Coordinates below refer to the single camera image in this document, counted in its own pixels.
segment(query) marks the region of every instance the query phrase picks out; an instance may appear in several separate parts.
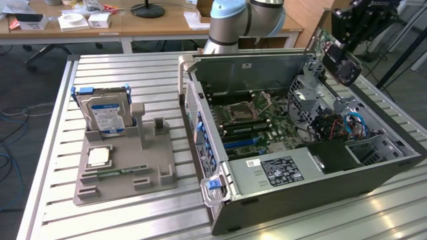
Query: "blue cable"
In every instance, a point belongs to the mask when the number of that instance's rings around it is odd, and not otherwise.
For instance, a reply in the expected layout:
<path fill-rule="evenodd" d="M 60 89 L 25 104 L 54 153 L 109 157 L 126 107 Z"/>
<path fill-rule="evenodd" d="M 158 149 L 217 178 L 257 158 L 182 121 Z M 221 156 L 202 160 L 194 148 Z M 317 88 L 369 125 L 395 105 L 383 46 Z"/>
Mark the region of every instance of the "blue cable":
<path fill-rule="evenodd" d="M 356 113 L 356 112 L 349 112 L 349 113 L 347 113 L 345 116 L 344 116 L 344 118 L 343 118 L 343 123 L 344 123 L 347 132 L 348 132 L 349 134 L 353 133 L 352 130 L 351 130 L 351 128 L 348 127 L 348 124 L 347 124 L 347 117 L 348 117 L 348 116 L 355 116 L 356 118 L 360 119 L 360 123 L 361 123 L 363 130 L 364 130 L 364 136 L 367 137 L 367 136 L 368 136 L 368 127 L 367 127 L 367 125 L 365 125 L 365 121 L 363 120 L 363 117 L 361 117 L 360 114 Z"/>
<path fill-rule="evenodd" d="M 2 119 L 2 120 L 6 121 L 6 122 L 10 122 L 10 123 L 17 123 L 17 124 L 22 124 L 22 125 L 24 125 L 24 131 L 21 132 L 20 136 L 18 136 L 13 141 L 10 141 L 9 143 L 5 143 L 5 144 L 0 145 L 0 147 L 1 147 L 1 146 L 9 146 L 9 145 L 13 144 L 17 140 L 20 140 L 20 138 L 21 138 L 21 137 L 25 135 L 25 133 L 26 133 L 28 125 L 26 125 L 26 123 L 25 123 L 24 121 L 13 121 L 13 120 L 6 119 L 6 118 L 2 117 L 2 116 L 0 116 L 0 119 Z"/>
<path fill-rule="evenodd" d="M 8 208 L 12 204 L 14 204 L 21 199 L 24 185 L 22 185 L 22 177 L 21 177 L 20 168 L 18 168 L 18 165 L 16 164 L 16 161 L 12 159 L 12 157 L 9 155 L 6 155 L 4 153 L 0 153 L 0 156 L 8 158 L 10 160 L 10 164 L 14 167 L 16 174 L 17 174 L 17 181 L 18 181 L 18 193 L 17 193 L 17 196 L 6 205 L 0 207 L 0 212 L 1 212 L 5 208 Z"/>

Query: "barcode sticker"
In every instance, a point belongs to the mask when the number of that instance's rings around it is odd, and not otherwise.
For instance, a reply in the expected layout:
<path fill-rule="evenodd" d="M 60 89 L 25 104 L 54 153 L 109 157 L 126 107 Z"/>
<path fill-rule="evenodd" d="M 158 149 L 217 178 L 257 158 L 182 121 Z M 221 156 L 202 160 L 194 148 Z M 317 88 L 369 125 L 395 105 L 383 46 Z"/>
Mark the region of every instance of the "barcode sticker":
<path fill-rule="evenodd" d="M 261 161 L 259 159 L 252 159 L 245 161 L 246 167 L 255 167 L 261 165 Z"/>

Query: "metal table surface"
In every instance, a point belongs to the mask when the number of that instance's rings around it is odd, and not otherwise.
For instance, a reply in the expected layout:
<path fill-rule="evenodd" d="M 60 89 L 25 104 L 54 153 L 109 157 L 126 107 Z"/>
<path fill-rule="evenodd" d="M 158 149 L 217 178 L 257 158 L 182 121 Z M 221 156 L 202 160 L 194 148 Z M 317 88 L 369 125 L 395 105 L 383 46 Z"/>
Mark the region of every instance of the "metal table surface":
<path fill-rule="evenodd" d="M 177 99 L 177 57 L 190 53 L 82 55 L 66 62 L 17 239 L 427 239 L 427 161 L 369 194 L 234 233 L 210 235 Z M 333 80 L 328 82 L 341 96 L 351 94 Z M 125 83 L 132 101 L 145 103 L 142 120 L 164 116 L 169 123 L 178 186 L 77 207 L 72 198 L 85 121 L 69 88 Z M 356 85 L 427 147 L 421 126 L 367 81 L 359 79 Z"/>

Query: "floor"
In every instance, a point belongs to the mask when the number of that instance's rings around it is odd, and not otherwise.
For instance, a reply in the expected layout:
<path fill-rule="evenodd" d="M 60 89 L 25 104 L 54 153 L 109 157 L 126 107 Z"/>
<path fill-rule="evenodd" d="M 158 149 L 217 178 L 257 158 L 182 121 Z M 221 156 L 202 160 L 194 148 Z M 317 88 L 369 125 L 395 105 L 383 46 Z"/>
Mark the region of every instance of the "floor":
<path fill-rule="evenodd" d="M 387 60 L 380 61 L 377 67 L 373 69 L 373 74 L 380 78 L 396 59 L 407 49 L 408 45 L 416 38 L 417 33 L 409 32 L 404 41 L 396 48 L 395 52 L 385 55 Z M 140 42 L 140 47 L 158 51 L 161 43 Z M 42 46 L 33 45 L 32 52 L 25 52 L 21 46 L 16 45 L 10 52 L 0 56 L 0 74 L 1 74 L 1 86 L 0 86 L 0 109 L 10 107 L 26 107 L 40 103 L 49 103 L 54 101 L 57 89 L 60 86 L 66 56 L 58 50 L 54 49 L 49 52 L 34 65 L 38 68 L 36 73 L 30 73 L 25 70 L 22 62 L 30 57 L 30 55 L 41 49 Z M 120 54 L 121 45 L 116 42 L 102 43 L 102 49 L 96 49 L 93 43 L 70 44 L 66 46 L 74 54 L 92 55 L 92 54 Z M 180 51 L 181 42 L 168 41 L 165 44 L 165 51 Z M 192 44 L 186 42 L 184 46 L 185 50 L 192 49 Z M 395 76 L 400 73 L 413 60 L 427 51 L 427 41 L 417 47 L 415 53 L 405 61 L 400 70 Z M 372 68 L 376 62 L 364 63 L 368 68 Z M 420 67 L 419 72 L 405 71 L 399 77 L 395 83 L 387 88 L 392 95 L 395 102 L 403 108 L 403 110 L 412 116 L 412 118 L 427 128 L 427 66 Z M 34 110 L 30 114 L 41 114 L 52 110 L 50 106 L 42 107 Z M 24 121 L 25 117 L 18 115 L 8 117 L 13 121 Z M 45 132 L 49 125 L 50 116 L 30 117 L 28 119 L 28 131 L 21 139 L 9 145 L 9 151 L 12 157 L 20 167 L 20 173 L 22 178 L 22 195 L 18 201 L 9 207 L 12 210 L 8 212 L 0 212 L 0 233 L 1 239 L 12 240 L 16 238 L 16 234 L 20 227 L 20 221 L 22 217 L 22 209 L 30 190 L 32 179 L 34 170 L 37 167 L 38 156 L 41 152 Z M 0 120 L 0 137 L 4 137 L 18 126 L 18 123 L 5 122 Z M 5 142 L 12 141 L 21 131 L 17 132 Z M 4 163 L 4 159 L 0 158 L 0 166 Z M 0 176 L 4 176 L 8 168 L 0 168 Z M 9 176 L 2 182 L 0 182 L 0 208 L 16 197 L 20 192 L 20 185 L 17 182 L 17 174 L 10 172 Z"/>

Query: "black stand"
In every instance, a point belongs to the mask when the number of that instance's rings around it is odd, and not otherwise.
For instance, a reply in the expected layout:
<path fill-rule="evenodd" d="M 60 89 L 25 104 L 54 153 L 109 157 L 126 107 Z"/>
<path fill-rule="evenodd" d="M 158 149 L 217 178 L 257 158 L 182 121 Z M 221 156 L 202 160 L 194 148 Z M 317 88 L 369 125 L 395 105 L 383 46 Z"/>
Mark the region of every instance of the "black stand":
<path fill-rule="evenodd" d="M 389 78 L 392 77 L 392 75 L 395 74 L 397 69 L 400 68 L 401 64 L 405 62 L 409 55 L 413 53 L 415 49 L 419 47 L 419 45 L 421 44 L 421 42 L 424 41 L 425 38 L 427 38 L 427 27 L 421 31 L 421 33 L 417 36 L 417 38 L 415 39 L 415 41 L 412 42 L 411 46 L 408 46 L 407 50 L 404 51 L 404 53 L 399 57 L 397 61 L 395 62 L 395 64 L 389 68 L 385 75 L 381 77 L 379 83 L 375 86 L 377 89 L 380 89 L 384 86 L 384 84 L 387 83 L 387 81 L 389 80 Z"/>
<path fill-rule="evenodd" d="M 132 6 L 130 9 L 130 12 L 134 16 L 145 19 L 154 19 L 165 14 L 165 9 L 158 5 L 149 4 L 148 0 L 145 0 L 144 4 Z"/>

